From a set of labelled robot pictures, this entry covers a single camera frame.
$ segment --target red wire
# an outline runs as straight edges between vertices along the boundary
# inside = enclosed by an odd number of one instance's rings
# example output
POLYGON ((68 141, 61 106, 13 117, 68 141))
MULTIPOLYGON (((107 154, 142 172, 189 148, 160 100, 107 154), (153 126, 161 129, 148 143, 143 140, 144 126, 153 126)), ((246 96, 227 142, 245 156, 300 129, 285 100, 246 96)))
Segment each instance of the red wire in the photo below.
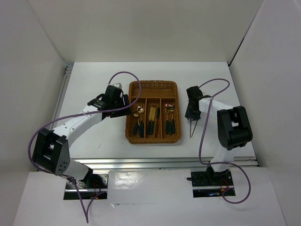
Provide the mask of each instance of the red wire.
POLYGON ((98 180, 96 180, 96 182, 98 183, 98 189, 99 189, 99 192, 100 192, 100 184, 99 184, 98 180))
POLYGON ((93 196, 96 194, 96 184, 95 184, 95 181, 93 182, 94 184, 94 191, 93 191, 93 196))
POLYGON ((225 181, 225 183, 227 184, 227 188, 229 188, 229 183, 225 180, 225 178, 222 179, 223 181, 225 181))

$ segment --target woven tray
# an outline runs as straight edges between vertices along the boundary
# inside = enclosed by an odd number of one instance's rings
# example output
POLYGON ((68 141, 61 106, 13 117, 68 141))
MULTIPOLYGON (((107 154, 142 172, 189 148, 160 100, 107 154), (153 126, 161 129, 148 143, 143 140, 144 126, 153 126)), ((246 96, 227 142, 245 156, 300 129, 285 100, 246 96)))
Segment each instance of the woven tray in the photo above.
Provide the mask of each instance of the woven tray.
MULTIPOLYGON (((133 114, 127 116, 126 138, 131 144, 163 144, 175 143, 181 138, 181 122, 179 110, 178 87, 173 81, 141 81, 142 92, 138 101, 131 107, 132 113, 137 112, 137 106, 145 108, 141 117, 144 123, 144 138, 140 138, 139 132, 134 135, 137 119, 133 114), (167 113, 165 104, 174 104, 175 133, 166 134, 165 126, 167 113), (160 107, 160 118, 155 120, 154 133, 148 135, 146 130, 149 123, 149 114, 152 106, 160 107)), ((129 85, 129 100, 132 103, 139 94, 139 84, 137 81, 129 85)))

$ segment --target spoon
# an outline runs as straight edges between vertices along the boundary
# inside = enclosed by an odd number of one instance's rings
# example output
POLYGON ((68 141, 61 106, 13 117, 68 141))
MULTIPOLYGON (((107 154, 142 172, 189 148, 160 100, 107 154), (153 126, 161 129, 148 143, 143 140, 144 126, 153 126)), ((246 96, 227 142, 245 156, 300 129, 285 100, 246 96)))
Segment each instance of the spoon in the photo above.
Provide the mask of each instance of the spoon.
POLYGON ((175 133, 175 122, 174 122, 174 105, 169 105, 172 120, 172 132, 175 133))
POLYGON ((170 109, 169 108, 166 108, 165 109, 165 112, 167 113, 167 119, 166 119, 166 128, 165 128, 165 133, 172 135, 172 129, 171 129, 171 122, 169 121, 169 114, 170 114, 170 109))
POLYGON ((143 131, 142 131, 142 127, 140 126, 140 122, 139 122, 140 115, 138 113, 134 113, 134 117, 137 118, 140 138, 143 138, 143 131))
POLYGON ((143 123, 143 120, 142 120, 142 117, 141 117, 141 114, 144 113, 144 107, 141 106, 141 105, 139 105, 139 106, 137 107, 137 112, 138 112, 138 114, 139 114, 139 116, 140 116, 139 120, 140 120, 140 122, 141 122, 142 131, 144 132, 144 123, 143 123))

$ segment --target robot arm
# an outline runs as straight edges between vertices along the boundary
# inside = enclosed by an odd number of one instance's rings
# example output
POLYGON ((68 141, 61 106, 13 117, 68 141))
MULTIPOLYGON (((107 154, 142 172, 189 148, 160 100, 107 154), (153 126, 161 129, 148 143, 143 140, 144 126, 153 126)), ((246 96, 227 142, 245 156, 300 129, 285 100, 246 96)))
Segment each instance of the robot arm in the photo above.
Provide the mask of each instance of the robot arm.
POLYGON ((93 174, 91 168, 70 159, 69 148, 77 138, 93 125, 100 123, 105 117, 114 118, 128 115, 131 110, 127 108, 106 113, 90 112, 118 109, 127 105, 129 105, 128 96, 123 95, 121 84, 109 85, 104 94, 87 104, 81 111, 82 116, 72 118, 52 131, 42 129, 37 136, 32 155, 33 161, 56 176, 67 175, 80 180, 87 186, 93 185, 94 181, 101 181, 98 175, 93 174))
MULTIPOLYGON (((208 112, 210 96, 204 96, 198 86, 187 89, 189 104, 185 117, 197 121, 201 112, 208 112)), ((213 100, 210 116, 217 119, 218 139, 220 145, 211 162, 231 162, 237 152, 249 141, 253 134, 246 109, 242 106, 229 106, 213 100)), ((227 164, 211 165, 214 173, 224 173, 229 170, 227 164)))

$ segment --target white panel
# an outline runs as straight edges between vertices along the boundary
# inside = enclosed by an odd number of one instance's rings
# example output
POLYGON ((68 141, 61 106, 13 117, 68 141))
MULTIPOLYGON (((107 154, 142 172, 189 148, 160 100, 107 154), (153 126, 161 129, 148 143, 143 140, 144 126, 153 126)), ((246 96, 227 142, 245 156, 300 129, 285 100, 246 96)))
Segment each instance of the white panel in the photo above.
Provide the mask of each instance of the white panel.
POLYGON ((64 60, 230 61, 262 0, 29 0, 64 60))
POLYGON ((28 3, 1 0, 1 225, 13 224, 30 170, 28 142, 35 129, 51 119, 63 73, 63 62, 28 3))
MULTIPOLYGON (((186 180, 185 170, 164 172, 157 170, 151 173, 152 177, 146 177, 149 181, 145 184, 149 183, 149 186, 137 189, 136 193, 140 198, 145 197, 147 200, 148 194, 153 196, 157 192, 161 197, 159 201, 154 200, 151 204, 114 203, 112 205, 110 199, 95 200, 89 210, 90 225, 285 226, 267 170, 246 168, 246 173, 252 183, 251 196, 242 204, 231 205, 221 197, 193 198, 192 191, 186 189, 189 183, 191 189, 192 186, 191 182, 186 180), (163 175, 166 176, 165 182, 162 180, 163 175)), ((150 172, 141 172, 142 177, 144 174, 149 175, 150 172)), ((237 196, 228 198, 238 201, 246 195, 248 186, 240 170, 232 169, 232 175, 237 196)), ((63 200, 64 187, 65 179, 40 172, 30 173, 14 226, 35 226, 41 223, 43 226, 85 225, 86 220, 79 200, 63 200)), ((128 192, 125 191, 123 197, 120 196, 120 200, 125 200, 127 194, 128 192)), ((84 200, 85 206, 88 203, 89 200, 84 200)))
POLYGON ((230 67, 288 226, 300 225, 301 8, 265 0, 230 67))
POLYGON ((191 181, 186 179, 190 177, 190 169, 110 171, 108 200, 119 204, 185 202, 193 195, 191 181))
MULTIPOLYGON (((70 148, 72 158, 185 158, 198 157, 198 148, 205 123, 202 114, 193 138, 189 138, 190 122, 185 118, 188 105, 186 89, 200 85, 213 78, 228 79, 229 89, 216 97, 224 104, 238 106, 228 65, 225 62, 115 62, 75 63, 63 101, 60 117, 75 114, 97 95, 104 93, 111 76, 118 71, 130 71, 141 80, 174 81, 178 86, 182 138, 175 144, 132 145, 125 137, 126 117, 106 118, 79 137, 70 148)), ((113 82, 121 82, 124 93, 135 78, 121 74, 113 82)), ((223 81, 204 86, 206 94, 212 95, 224 88, 223 81)), ((217 121, 210 118, 203 156, 213 157, 219 146, 217 121)), ((240 157, 255 157, 249 143, 238 153, 240 157)))

